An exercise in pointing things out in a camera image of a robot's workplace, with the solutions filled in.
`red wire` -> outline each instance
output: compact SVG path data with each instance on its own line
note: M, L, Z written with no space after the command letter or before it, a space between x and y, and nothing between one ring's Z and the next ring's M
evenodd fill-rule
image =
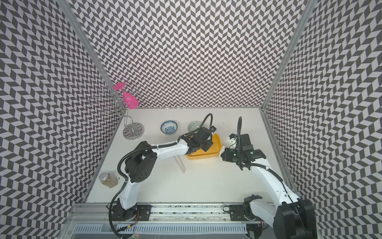
M138 217L139 217L139 211L138 211L138 215L135 217L133 234L134 234L134 231L135 231L135 226L136 226L136 224L137 224Z

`black cable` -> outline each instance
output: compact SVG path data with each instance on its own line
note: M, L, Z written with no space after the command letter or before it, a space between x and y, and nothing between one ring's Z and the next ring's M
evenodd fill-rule
M241 116L239 117L239 120L238 120L238 130L237 130L237 148L238 148L238 161L236 162L237 166L239 166L239 168L241 170L243 170L243 163L241 162L241 155L240 155L240 145L241 145L241 142L240 142L240 133L241 133Z
M211 130L211 127L212 127L212 114L209 113L208 115L206 115L206 117L204 118L204 120L202 121L202 123L199 125L199 127L198 127L197 129L195 129L195 130L193 130L193 131L191 131L191 132L185 133L185 134L183 134L183 135L180 135L179 138L178 138L178 140L177 140L177 142L179 142L179 140L180 140L181 137L190 135L190 134L195 133L196 131L198 131L198 130L204 125L204 123L206 122L206 120L207 120L207 118L208 118L209 116L211 116L211 120L210 120L210 128L209 128L208 130Z
M124 227L118 229L117 232L124 231L124 230L126 230L126 229L132 227L133 225L134 225L134 223L133 223L133 224L130 224L130 225L127 225L127 226L124 226Z
M179 140L180 140L181 137L183 137L183 136L187 136L187 135L189 135L189 134L191 134L191 133L194 133L194 132L198 131L198 130L202 127L202 125L206 122L206 120L207 120L207 118L208 118L209 116L211 116L210 129L209 129L209 130L211 130L211 127L212 127L212 114L209 113L209 114L204 118L204 120L203 120L203 122L200 124L199 128L197 128L196 130L193 130L193 131L191 131L191 132L188 132L188 133L186 133L186 134L184 134L184 135L179 136L179 138L178 138L178 140L177 140L176 142L169 143L169 144L166 144L166 145L158 145L158 146L157 146L157 145L153 145L153 146L148 146L148 147L144 147L144 148L139 148L139 149L136 149L136 150L133 150L133 151L127 153L125 156L123 156L123 157L121 158L121 160L118 162L118 165L117 165L117 171L118 171L118 174L121 175L121 176L125 179L125 182L123 183L121 189L120 189L120 190L117 192L117 194L113 197L113 200L109 203L109 204L110 204L110 207L108 208L108 209L109 209L109 224L110 224L110 227L112 228L112 231L114 232L115 235L117 235L119 238L122 238L122 239L123 239L123 237L118 233L118 231L115 230L115 228L114 228L114 226L113 226L113 223L112 223L112 220L111 220L111 214L112 214L112 208L113 208L114 200L115 200L115 199L117 198L117 196L122 192L123 188L126 186L128 180L129 180L129 177L128 177L126 174L124 174L124 173L122 172L122 170L121 170L122 163L123 163L125 160L127 160L128 157L129 157L130 155L132 155L133 153L140 152L140 151L145 151L145 150L151 150L151 149L155 149L155 148L171 147L171 146L176 145L176 144L179 142Z
M283 187L284 187L285 193L287 194L289 200L292 202L293 206L295 207L296 212L297 212L297 215L298 215L298 218L300 219L301 225L303 226L303 229L304 229L304 231L305 231L305 234L307 235L308 232L307 232L306 229L305 229L305 225L303 224L303 220L301 219L300 213L298 212L295 203L292 201L292 199L290 198L289 194L287 193L287 189L285 188L284 184L283 184Z
M223 206L223 212L225 212L225 213L229 213L230 211L226 211L226 210L224 210L224 208L225 207L228 207L229 208L229 206L228 205L226 205L226 206Z
M243 167L248 167L248 169L249 169L249 166L260 167L260 168L263 168L263 169L267 170L267 166L262 165L262 164L250 163L250 164L244 164L243 165ZM275 171L273 171L270 168L268 168L267 171L270 172L271 174L273 174L273 176L275 176L280 182L283 182L283 179L277 173L275 173Z
M110 227L112 228L112 231L114 232L114 234L116 236L118 236L119 238L121 239L127 239L129 237L123 237L121 234L119 234L115 228L114 228L114 225L113 225L113 222L112 222L112 208L113 208L113 202L114 200L117 198L117 196L122 192L122 190L124 189L124 187L126 186L127 182L124 182L121 189L117 192L117 194L113 197L113 200L110 202L110 207L109 207L109 224L110 224Z
M109 209L109 205L110 205L110 203L108 203L107 205L106 205L106 208L107 209Z
M132 155L133 153L136 153L136 152L140 152L140 151L152 150L152 149L155 149L155 148L170 147L170 146L174 146L174 145L176 145L176 144L177 144L177 142L173 142L173 143L169 143L169 144L166 144L166 145L158 145L158 146L153 145L153 146L148 146L148 147L144 147L144 148L139 148L139 149L133 150L133 151L127 153L125 156L123 156L123 157L121 158L121 160L119 161L118 166L117 166L117 171L118 171L119 175L121 175L122 177L124 177L125 181L127 181L127 180L129 180L129 177L128 177L126 174L124 174L124 173L122 172L122 170L121 170L121 166L122 166L122 163L123 163L126 159L128 159L128 157L129 157L130 155Z

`glass jar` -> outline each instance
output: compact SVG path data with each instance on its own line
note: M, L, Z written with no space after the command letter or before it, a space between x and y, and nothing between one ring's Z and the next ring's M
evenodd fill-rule
M99 175L99 180L105 186L112 188L118 184L118 179L114 174L109 174L107 172L103 172Z

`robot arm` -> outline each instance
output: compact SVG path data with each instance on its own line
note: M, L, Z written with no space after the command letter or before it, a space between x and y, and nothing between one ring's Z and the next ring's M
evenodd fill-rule
M223 161L236 163L241 169L248 168L260 177L273 201L273 205L252 195L244 199L244 215L248 219L262 219L273 227L277 239L317 239L316 216L313 204L302 200L278 176L261 150L254 150L248 134L230 135L237 142L234 149L225 148Z
M128 157L122 158L126 164L126 184L112 209L113 218L129 220L135 215L141 182L150 176L157 160L191 154L199 149L207 151L212 146L212 134L215 131L213 126L210 129L200 127L196 133L183 135L177 142L165 145L149 145L146 141L139 143Z
M130 172L129 175L131 178L121 193L121 197L119 199L121 207L124 210L129 210L136 205L141 182L150 175L156 160L170 158L177 155L185 155L187 154L188 150L189 146L187 145L186 141L181 139L176 145L165 148L152 149L152 152L149 152L144 157L144 159L142 152L137 154L134 158L131 157L126 162L126 172Z

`blue and white bowl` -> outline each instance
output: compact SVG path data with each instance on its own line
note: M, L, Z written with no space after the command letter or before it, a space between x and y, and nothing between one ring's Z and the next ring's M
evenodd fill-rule
M175 133L177 128L178 125L175 123L175 121L172 120L165 121L160 126L160 130L167 135L172 135L173 133Z

